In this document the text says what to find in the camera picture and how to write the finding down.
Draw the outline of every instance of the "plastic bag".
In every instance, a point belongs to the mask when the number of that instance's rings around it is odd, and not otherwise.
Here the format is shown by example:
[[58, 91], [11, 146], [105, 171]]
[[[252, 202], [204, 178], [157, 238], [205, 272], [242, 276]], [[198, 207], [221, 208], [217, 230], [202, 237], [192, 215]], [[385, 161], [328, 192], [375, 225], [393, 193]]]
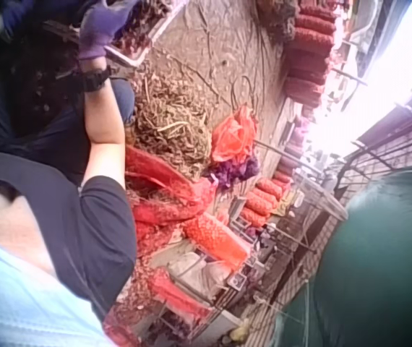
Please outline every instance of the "plastic bag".
[[268, 215], [273, 210], [271, 202], [258, 197], [253, 192], [248, 192], [248, 194], [246, 194], [245, 206], [260, 215]]
[[243, 207], [243, 210], [240, 212], [240, 216], [244, 219], [247, 220], [251, 223], [252, 226], [255, 228], [260, 228], [264, 224], [266, 224], [267, 219], [269, 218], [270, 215], [259, 215], [255, 213], [254, 211], [250, 210], [247, 207]]
[[224, 287], [231, 270], [223, 262], [207, 263], [200, 259], [194, 252], [183, 254], [169, 264], [169, 272], [177, 276], [182, 275], [183, 282], [204, 297], [212, 299]]
[[257, 130], [251, 113], [252, 109], [242, 106], [216, 126], [213, 132], [212, 162], [234, 159], [236, 163], [243, 163], [252, 155]]
[[177, 315], [190, 314], [194, 320], [202, 320], [211, 312], [209, 307], [194, 300], [181, 291], [169, 278], [166, 270], [158, 268], [150, 279], [150, 290], [161, 302]]
[[276, 208], [276, 207], [278, 206], [277, 198], [275, 198], [273, 195], [271, 195], [271, 194], [269, 194], [269, 193], [266, 193], [266, 192], [262, 191], [262, 190], [259, 189], [259, 188], [254, 188], [254, 189], [252, 190], [252, 192], [253, 192], [254, 194], [256, 194], [258, 197], [261, 197], [262, 199], [270, 202], [270, 203], [272, 204], [272, 207], [273, 207], [273, 208]]
[[273, 195], [277, 199], [277, 201], [280, 201], [283, 196], [281, 188], [269, 179], [261, 178], [256, 183], [256, 187], [261, 189], [263, 192]]
[[184, 232], [232, 270], [238, 270], [249, 256], [251, 245], [209, 213], [185, 222]]

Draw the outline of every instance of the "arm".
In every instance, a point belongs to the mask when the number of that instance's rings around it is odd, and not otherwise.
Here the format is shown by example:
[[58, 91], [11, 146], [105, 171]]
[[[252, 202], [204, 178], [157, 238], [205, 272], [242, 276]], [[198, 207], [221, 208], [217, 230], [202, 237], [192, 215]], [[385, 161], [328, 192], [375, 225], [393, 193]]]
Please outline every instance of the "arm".
[[[123, 0], [108, 6], [106, 0], [91, 7], [82, 20], [79, 60], [82, 71], [106, 68], [105, 46], [127, 21], [137, 0]], [[124, 125], [109, 80], [98, 91], [85, 93], [85, 129], [90, 156], [84, 182], [107, 176], [124, 186]]]
[[[106, 68], [106, 58], [81, 61], [82, 71]], [[90, 156], [83, 184], [94, 176], [107, 176], [124, 186], [124, 125], [109, 80], [96, 92], [85, 93], [85, 129]]]

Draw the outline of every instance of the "green tarp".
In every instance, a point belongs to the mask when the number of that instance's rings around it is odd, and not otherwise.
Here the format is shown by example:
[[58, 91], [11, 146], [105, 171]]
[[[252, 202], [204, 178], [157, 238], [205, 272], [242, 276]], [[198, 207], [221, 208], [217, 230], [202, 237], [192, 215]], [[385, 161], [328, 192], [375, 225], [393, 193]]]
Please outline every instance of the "green tarp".
[[412, 347], [412, 168], [348, 204], [317, 274], [281, 316], [272, 347]]

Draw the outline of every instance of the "purple glove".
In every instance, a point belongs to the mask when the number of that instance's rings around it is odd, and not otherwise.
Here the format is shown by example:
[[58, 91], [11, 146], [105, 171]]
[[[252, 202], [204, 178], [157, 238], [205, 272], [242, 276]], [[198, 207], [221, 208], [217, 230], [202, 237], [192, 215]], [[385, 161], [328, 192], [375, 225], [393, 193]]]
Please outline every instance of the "purple glove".
[[138, 0], [117, 1], [109, 7], [106, 0], [101, 0], [90, 7], [81, 24], [79, 59], [105, 56], [105, 46], [126, 23], [131, 9], [137, 2]]

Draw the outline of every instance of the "black wristwatch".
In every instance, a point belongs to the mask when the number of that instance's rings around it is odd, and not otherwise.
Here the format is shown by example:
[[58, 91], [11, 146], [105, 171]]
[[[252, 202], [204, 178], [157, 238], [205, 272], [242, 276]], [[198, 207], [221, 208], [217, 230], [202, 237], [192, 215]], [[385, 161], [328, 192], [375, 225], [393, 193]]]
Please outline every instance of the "black wristwatch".
[[96, 69], [81, 74], [81, 88], [83, 92], [96, 92], [102, 89], [105, 81], [111, 76], [108, 65], [105, 70]]

